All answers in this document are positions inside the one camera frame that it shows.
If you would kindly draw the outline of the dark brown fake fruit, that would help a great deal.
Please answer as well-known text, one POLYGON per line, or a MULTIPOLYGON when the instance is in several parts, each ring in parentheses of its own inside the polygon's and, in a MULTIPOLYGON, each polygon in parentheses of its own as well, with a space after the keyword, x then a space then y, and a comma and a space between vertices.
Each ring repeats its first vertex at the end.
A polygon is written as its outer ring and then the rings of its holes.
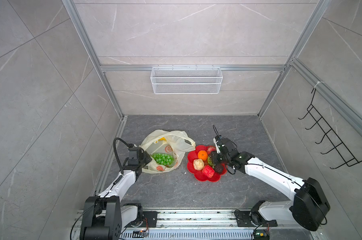
POLYGON ((215 173, 217 173, 219 175, 221 175, 224 172, 224 170, 225 170, 225 167, 223 165, 221 165, 221 164, 217 164, 214 167, 215 173))

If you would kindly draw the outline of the pink red fake peach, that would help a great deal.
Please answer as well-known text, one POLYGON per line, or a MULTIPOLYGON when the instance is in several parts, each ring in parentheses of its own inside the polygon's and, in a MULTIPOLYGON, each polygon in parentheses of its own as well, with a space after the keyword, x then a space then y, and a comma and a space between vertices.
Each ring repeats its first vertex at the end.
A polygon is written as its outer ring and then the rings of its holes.
POLYGON ((216 151, 216 148, 215 147, 209 147, 207 149, 207 153, 210 154, 211 152, 215 152, 216 151))

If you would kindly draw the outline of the red fake strawberry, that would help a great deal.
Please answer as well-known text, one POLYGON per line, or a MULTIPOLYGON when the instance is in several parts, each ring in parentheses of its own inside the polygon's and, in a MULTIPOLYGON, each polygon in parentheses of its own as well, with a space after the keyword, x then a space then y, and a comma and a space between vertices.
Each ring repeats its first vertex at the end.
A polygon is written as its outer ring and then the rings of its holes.
POLYGON ((209 165, 206 165, 204 166, 204 168, 202 169, 202 174, 207 177, 208 179, 211 179, 214 174, 215 174, 215 170, 209 166, 209 165))

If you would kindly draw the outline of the orange fake tangerine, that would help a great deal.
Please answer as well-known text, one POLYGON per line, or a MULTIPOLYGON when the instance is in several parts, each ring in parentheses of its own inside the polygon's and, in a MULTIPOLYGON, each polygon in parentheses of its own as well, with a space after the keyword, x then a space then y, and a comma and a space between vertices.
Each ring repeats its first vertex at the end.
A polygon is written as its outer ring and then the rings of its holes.
POLYGON ((209 154, 207 151, 201 150, 198 152, 198 159, 201 159, 202 161, 207 161, 209 157, 209 154))

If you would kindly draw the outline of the beige fake fruit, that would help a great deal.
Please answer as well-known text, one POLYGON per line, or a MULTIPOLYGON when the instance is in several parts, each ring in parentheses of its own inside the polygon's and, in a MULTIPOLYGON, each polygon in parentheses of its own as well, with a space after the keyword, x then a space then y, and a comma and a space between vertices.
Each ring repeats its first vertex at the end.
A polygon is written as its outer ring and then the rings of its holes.
POLYGON ((205 167, 205 163, 202 159, 195 159, 193 161, 193 167, 196 171, 201 171, 205 167))

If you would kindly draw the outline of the cream plastic bag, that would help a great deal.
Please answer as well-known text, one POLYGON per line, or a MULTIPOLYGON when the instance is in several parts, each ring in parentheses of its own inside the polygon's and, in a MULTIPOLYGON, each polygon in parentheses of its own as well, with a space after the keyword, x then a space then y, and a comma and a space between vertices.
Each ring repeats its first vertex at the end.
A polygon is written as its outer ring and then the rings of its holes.
POLYGON ((153 154, 168 154, 174 158, 170 166, 156 162, 154 158, 144 167, 143 172, 147 174, 168 173, 180 166, 187 152, 196 149, 194 140, 188 137, 185 131, 155 130, 150 133, 140 147, 150 156, 153 154))

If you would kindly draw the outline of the red flower-shaped plate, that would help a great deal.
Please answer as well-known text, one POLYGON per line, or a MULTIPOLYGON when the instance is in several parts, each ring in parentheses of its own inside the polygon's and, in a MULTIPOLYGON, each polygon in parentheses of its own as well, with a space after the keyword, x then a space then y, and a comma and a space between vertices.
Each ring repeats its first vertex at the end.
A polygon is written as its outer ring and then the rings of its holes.
POLYGON ((194 175, 194 177, 196 178, 196 180, 200 181, 200 182, 205 182, 205 181, 209 181, 209 182, 218 182, 221 179, 222 175, 225 175, 227 173, 226 170, 224 170, 224 172, 219 175, 217 173, 214 174, 214 176, 211 179, 208 179, 207 177, 205 177, 202 174, 202 171, 196 171, 193 167, 193 161, 195 159, 198 159, 198 152, 201 150, 207 151, 207 149, 209 147, 213 147, 213 146, 203 146, 203 145, 199 145, 196 147, 196 149, 190 153, 188 153, 188 163, 187 163, 187 169, 190 173, 192 173, 194 175))

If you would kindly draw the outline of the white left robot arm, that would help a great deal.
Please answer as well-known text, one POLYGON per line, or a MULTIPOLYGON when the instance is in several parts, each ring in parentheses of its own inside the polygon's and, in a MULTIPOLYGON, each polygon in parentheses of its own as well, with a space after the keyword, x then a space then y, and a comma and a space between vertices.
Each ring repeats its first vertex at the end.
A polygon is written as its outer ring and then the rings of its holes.
POLYGON ((144 221, 141 204, 121 205, 121 200, 133 186, 151 156, 142 148, 129 149, 126 165, 110 186, 98 196, 89 197, 81 216, 81 240, 118 240, 123 228, 138 227, 144 221))

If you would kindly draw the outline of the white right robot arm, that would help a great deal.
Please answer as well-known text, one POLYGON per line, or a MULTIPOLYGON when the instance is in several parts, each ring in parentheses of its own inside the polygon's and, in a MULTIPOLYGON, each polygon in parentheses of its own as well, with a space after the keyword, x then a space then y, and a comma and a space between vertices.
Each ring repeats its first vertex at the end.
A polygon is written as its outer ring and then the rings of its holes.
POLYGON ((221 164, 233 169, 234 173, 241 172, 257 178, 288 198, 280 202, 257 202, 249 214, 253 225, 262 226, 270 221, 295 221, 304 229, 315 232, 321 225, 328 223, 326 215, 330 205, 315 179, 294 177, 247 152, 211 151, 209 157, 215 166, 221 164))

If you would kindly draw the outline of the green fake grape bunch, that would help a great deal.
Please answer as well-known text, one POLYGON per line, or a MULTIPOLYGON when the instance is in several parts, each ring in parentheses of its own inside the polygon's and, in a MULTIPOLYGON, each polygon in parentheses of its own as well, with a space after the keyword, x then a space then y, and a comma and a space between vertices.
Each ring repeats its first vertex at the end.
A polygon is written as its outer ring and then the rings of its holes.
POLYGON ((175 158, 173 155, 165 153, 154 153, 152 158, 156 161, 157 164, 170 167, 175 163, 175 158))

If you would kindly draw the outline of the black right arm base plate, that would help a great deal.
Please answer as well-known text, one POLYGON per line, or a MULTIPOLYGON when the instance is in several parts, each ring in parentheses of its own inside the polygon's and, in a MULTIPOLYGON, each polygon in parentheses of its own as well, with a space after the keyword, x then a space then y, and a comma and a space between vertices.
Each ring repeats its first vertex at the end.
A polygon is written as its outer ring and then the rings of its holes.
POLYGON ((260 214, 251 211, 234 211, 238 227, 277 227, 277 221, 267 221, 260 214))

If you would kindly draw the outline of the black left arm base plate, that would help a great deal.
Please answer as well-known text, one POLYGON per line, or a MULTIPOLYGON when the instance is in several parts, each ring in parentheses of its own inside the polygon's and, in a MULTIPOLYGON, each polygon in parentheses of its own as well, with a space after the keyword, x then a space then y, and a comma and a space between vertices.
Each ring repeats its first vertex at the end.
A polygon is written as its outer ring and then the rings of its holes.
POLYGON ((138 218, 128 224, 128 227, 133 228, 155 228, 157 226, 159 212, 156 211, 144 211, 138 214, 138 218))

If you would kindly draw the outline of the aluminium frame rail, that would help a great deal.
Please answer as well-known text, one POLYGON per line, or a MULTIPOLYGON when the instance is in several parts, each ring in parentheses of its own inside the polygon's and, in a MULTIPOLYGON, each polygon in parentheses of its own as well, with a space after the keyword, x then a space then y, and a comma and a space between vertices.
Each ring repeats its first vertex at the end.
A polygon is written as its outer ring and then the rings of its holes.
POLYGON ((99 76, 119 119, 122 120, 124 118, 124 114, 121 110, 121 107, 119 106, 119 103, 118 103, 117 98, 114 94, 114 91, 110 85, 110 82, 108 81, 105 73, 101 69, 100 60, 96 54, 96 51, 92 45, 91 40, 86 32, 86 29, 81 21, 80 15, 76 9, 74 2, 71 0, 63 0, 62 2, 68 12, 70 19, 72 20, 72 23, 78 33, 78 36, 87 52, 92 64, 94 65, 96 73, 99 76))

